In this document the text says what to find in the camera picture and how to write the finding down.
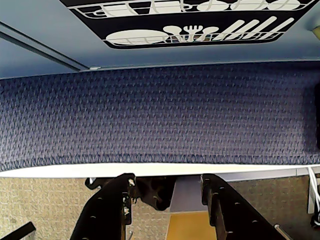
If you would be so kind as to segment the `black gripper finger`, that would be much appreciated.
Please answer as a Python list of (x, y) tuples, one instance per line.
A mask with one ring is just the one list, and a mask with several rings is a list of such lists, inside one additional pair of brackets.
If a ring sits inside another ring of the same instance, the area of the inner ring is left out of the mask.
[(113, 179), (85, 180), (90, 190), (99, 190), (86, 202), (71, 234), (72, 240), (125, 240), (132, 223), (132, 199), (136, 176), (124, 173)]
[(202, 174), (201, 201), (218, 240), (290, 240), (270, 224), (231, 185), (215, 174)]

